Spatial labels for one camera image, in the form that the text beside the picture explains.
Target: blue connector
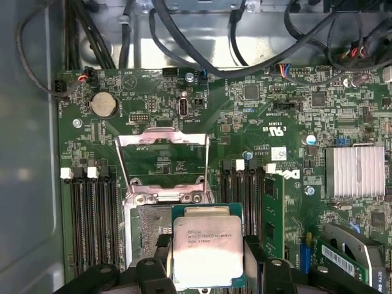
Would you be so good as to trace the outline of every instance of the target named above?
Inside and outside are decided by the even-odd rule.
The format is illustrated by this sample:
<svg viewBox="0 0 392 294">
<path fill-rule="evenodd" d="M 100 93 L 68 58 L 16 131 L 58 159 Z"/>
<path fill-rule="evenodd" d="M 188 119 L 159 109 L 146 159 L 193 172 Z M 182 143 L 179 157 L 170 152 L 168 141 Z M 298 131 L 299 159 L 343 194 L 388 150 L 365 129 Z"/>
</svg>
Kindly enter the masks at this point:
<svg viewBox="0 0 392 294">
<path fill-rule="evenodd" d="M 308 274 L 311 268 L 311 249 L 305 244 L 300 244 L 300 271 Z"/>
</svg>

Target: black cable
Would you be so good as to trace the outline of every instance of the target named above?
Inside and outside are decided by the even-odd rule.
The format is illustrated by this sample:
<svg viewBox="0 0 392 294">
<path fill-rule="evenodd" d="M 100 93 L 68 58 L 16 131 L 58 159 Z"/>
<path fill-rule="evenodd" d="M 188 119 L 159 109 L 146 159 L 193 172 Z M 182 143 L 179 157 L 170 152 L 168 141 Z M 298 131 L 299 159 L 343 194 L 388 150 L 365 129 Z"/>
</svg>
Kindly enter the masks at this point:
<svg viewBox="0 0 392 294">
<path fill-rule="evenodd" d="M 33 12 L 31 12 L 26 18 L 22 19 L 18 26 L 17 26 L 17 31 L 16 31 L 16 39 L 17 39 L 17 50 L 19 53 L 20 60 L 22 62 L 23 68 L 26 71 L 27 75 L 29 78 L 36 84 L 38 88 L 43 90 L 45 93 L 52 95 L 53 97 L 57 98 L 62 98 L 65 99 L 68 96 L 70 96 L 77 88 L 78 86 L 83 82 L 83 81 L 75 81 L 71 84 L 70 88 L 66 92 L 54 92 L 49 90 L 47 87 L 45 87 L 41 82 L 38 80 L 38 78 L 34 75 L 32 72 L 30 65 L 27 61 L 26 55 L 25 55 L 25 50 L 23 49 L 23 30 L 26 27 L 26 25 L 29 23 L 29 21 L 34 18 L 38 13 L 44 11 L 46 8 L 50 7 L 52 3 L 54 3 L 56 0 L 51 0 L 48 1 L 45 5 L 39 5 Z"/>
<path fill-rule="evenodd" d="M 245 4 L 246 4 L 246 0 L 243 0 L 239 9 L 232 10 L 232 12 L 230 12 L 230 17 L 228 19 L 228 22 L 230 24 L 230 43 L 232 45 L 234 55 L 242 66 L 249 66 L 248 63 L 243 58 L 243 56 L 241 55 L 241 53 L 239 52 L 238 45 L 237 45 L 237 36 L 236 36 L 237 24 L 243 17 L 245 11 Z"/>
<path fill-rule="evenodd" d="M 294 39 L 296 40 L 300 40 L 301 38 L 303 38 L 305 35 L 299 30 L 297 29 L 293 22 L 292 19 L 290 17 L 290 11 L 292 6 L 296 3 L 296 1 L 291 1 L 286 9 L 284 10 L 284 26 L 286 27 L 287 32 L 290 34 L 290 36 L 292 36 Z M 326 55 L 326 46 L 324 44 L 322 44 L 321 42 L 319 42 L 318 40 L 315 39 L 310 39 L 306 42 L 308 45 L 313 46 L 317 49 L 319 49 L 327 58 Z"/>
<path fill-rule="evenodd" d="M 358 24 L 358 35 L 359 35 L 360 45 L 362 46 L 362 43 L 363 43 L 363 24 L 362 24 L 360 16 L 357 13 L 355 14 L 355 20 Z M 332 39 L 333 39 L 333 34 L 335 31 L 336 24 L 337 24 L 337 18 L 331 24 L 330 30 L 328 31 L 327 41 L 326 41 L 327 58 L 330 61 L 330 63 L 333 63 L 331 48 L 332 48 Z M 350 61 L 350 64 L 347 67 L 348 69 L 351 68 L 356 63 L 359 56 L 360 56 L 360 54 L 359 54 L 359 52 L 357 52 L 357 54 L 354 56 L 354 58 Z M 328 85 L 328 84 L 332 83 L 333 81 L 338 80 L 343 75 L 345 75 L 345 70 L 342 70 L 337 75 L 334 75 L 333 77 L 331 77 L 325 81 L 318 81 L 315 83 L 308 82 L 308 81 L 299 81 L 299 80 L 296 80 L 296 79 L 289 77 L 289 76 L 285 77 L 285 79 L 292 82 L 292 83 L 295 83 L 297 85 L 301 85 L 301 86 L 323 86 L 323 85 Z"/>
<path fill-rule="evenodd" d="M 132 11 L 132 7 L 134 6 L 135 0 L 127 0 L 127 3 L 124 8 L 124 12 L 122 15 L 129 17 Z M 120 57 L 118 61 L 118 68 L 119 69 L 126 69 L 128 68 L 128 56 L 129 56 L 129 47 L 130 47 L 130 33 L 131 33 L 131 24 L 130 23 L 123 23 L 121 25 L 121 50 L 120 50 Z"/>
<path fill-rule="evenodd" d="M 292 45 L 282 53 L 276 55 L 275 57 L 270 58 L 260 64 L 256 64 L 254 66 L 249 66 L 244 69 L 238 69 L 238 70 L 219 70 L 216 67 L 214 67 L 210 62 L 208 62 L 185 38 L 185 36 L 178 29 L 177 25 L 174 23 L 173 19 L 171 18 L 164 2 L 161 0 L 152 0 L 152 2 L 164 26 L 167 28 L 170 35 L 173 37 L 175 42 L 180 46 L 180 48 L 182 48 L 191 58 L 193 58 L 209 73 L 221 78 L 239 78 L 246 75 L 252 75 L 261 69 L 264 69 L 266 67 L 272 66 L 273 64 L 281 62 L 282 60 L 284 60 L 285 58 L 289 57 L 294 52 L 296 52 L 298 49 L 300 49 L 304 44 L 306 44 L 308 40 L 313 38 L 336 16 L 336 11 L 332 12 L 326 18 L 324 18 L 324 20 L 322 20 L 317 26 L 311 29 L 303 38 L 297 41 L 297 43 L 295 43 L 294 45 Z"/>
<path fill-rule="evenodd" d="M 115 69 L 115 63 L 113 62 L 110 52 L 108 48 L 106 47 L 106 43 L 104 41 L 104 38 L 102 38 L 102 35 L 100 34 L 99 30 L 97 29 L 97 26 L 93 22 L 92 18 L 90 17 L 90 14 L 88 13 L 85 5 L 83 4 L 82 0 L 73 0 L 74 3 L 74 8 L 76 13 L 78 14 L 79 20 L 82 22 L 82 20 L 85 22 L 85 24 L 88 27 L 88 30 L 91 32 L 92 37 L 96 40 L 98 43 L 98 46 L 100 47 L 100 50 L 102 52 L 102 55 L 104 56 L 104 61 L 107 64 L 109 69 Z"/>
<path fill-rule="evenodd" d="M 80 70 L 80 55 L 79 55 L 79 31 L 77 26 L 77 19 L 74 8 L 70 4 L 69 11 L 69 32 L 70 32 L 70 63 L 73 70 Z"/>
<path fill-rule="evenodd" d="M 91 34 L 91 31 L 90 31 L 88 25 L 86 24 L 84 19 L 82 19 L 80 17 L 79 11 L 75 10 L 75 12 L 79 18 L 79 22 L 81 24 L 81 27 L 85 31 L 86 37 L 87 37 L 88 42 L 90 43 L 90 46 L 91 46 L 91 50 L 94 52 L 94 55 L 97 59 L 99 66 L 101 66 L 102 69 L 108 69 L 109 67 L 108 67 L 107 63 L 105 62 L 105 58 L 104 58 L 104 56 L 98 46 L 98 43 L 96 42 L 95 38 Z"/>
<path fill-rule="evenodd" d="M 163 52 L 164 55 L 171 58 L 172 60 L 175 60 L 175 61 L 183 64 L 186 67 L 190 67 L 190 68 L 196 69 L 196 70 L 202 70 L 202 67 L 199 66 L 198 64 L 192 63 L 188 60 L 185 60 L 185 59 L 179 57 L 175 53 L 171 52 L 168 48 L 166 48 L 166 46 L 164 44 L 161 43 L 161 41 L 157 37 L 156 30 L 155 30 L 155 28 L 156 28 L 155 12 L 156 12 L 155 9 L 151 9 L 149 11 L 149 15 L 148 15 L 149 31 L 151 33 L 151 37 L 152 37 L 155 45 Z"/>
</svg>

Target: integrated circuit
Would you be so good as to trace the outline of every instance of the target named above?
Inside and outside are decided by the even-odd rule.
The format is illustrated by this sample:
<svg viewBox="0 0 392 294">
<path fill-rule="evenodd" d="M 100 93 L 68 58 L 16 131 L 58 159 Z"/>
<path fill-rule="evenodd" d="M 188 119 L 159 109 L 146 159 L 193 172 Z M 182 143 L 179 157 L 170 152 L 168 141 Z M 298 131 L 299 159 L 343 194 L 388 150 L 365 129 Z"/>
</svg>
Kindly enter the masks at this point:
<svg viewBox="0 0 392 294">
<path fill-rule="evenodd" d="M 384 213 L 372 213 L 372 227 L 383 228 L 385 227 L 385 214 Z"/>
<path fill-rule="evenodd" d="M 312 93 L 312 107 L 325 107 L 326 93 L 313 92 Z"/>
<path fill-rule="evenodd" d="M 244 98 L 245 99 L 258 99 L 258 86 L 257 85 L 246 85 L 244 86 Z"/>
</svg>

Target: silver heatsink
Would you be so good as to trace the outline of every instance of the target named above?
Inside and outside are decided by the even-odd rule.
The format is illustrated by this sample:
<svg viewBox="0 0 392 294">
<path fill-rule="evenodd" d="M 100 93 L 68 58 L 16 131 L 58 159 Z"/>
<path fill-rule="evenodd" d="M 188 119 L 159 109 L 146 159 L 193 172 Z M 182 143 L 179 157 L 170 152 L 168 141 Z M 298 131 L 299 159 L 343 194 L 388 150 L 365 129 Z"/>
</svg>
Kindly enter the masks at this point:
<svg viewBox="0 0 392 294">
<path fill-rule="evenodd" d="M 336 198 L 384 196 L 384 147 L 328 148 L 326 193 Z"/>
</svg>

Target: white sticker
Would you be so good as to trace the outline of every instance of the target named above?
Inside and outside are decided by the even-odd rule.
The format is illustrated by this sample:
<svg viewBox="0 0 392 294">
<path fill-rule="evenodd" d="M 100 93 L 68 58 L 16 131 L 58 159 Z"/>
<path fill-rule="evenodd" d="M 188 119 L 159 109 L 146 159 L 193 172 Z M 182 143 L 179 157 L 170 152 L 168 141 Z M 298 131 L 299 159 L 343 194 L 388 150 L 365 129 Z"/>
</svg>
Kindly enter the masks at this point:
<svg viewBox="0 0 392 294">
<path fill-rule="evenodd" d="M 272 161 L 287 160 L 286 147 L 271 147 L 271 160 Z"/>
<path fill-rule="evenodd" d="M 348 272 L 353 277 L 355 277 L 355 270 L 352 263 L 349 263 L 342 257 L 338 256 L 335 252 L 328 249 L 324 245 L 322 245 L 322 253 L 326 258 L 331 260 L 335 265 L 338 265 L 341 269 L 343 269 L 344 271 Z"/>
</svg>

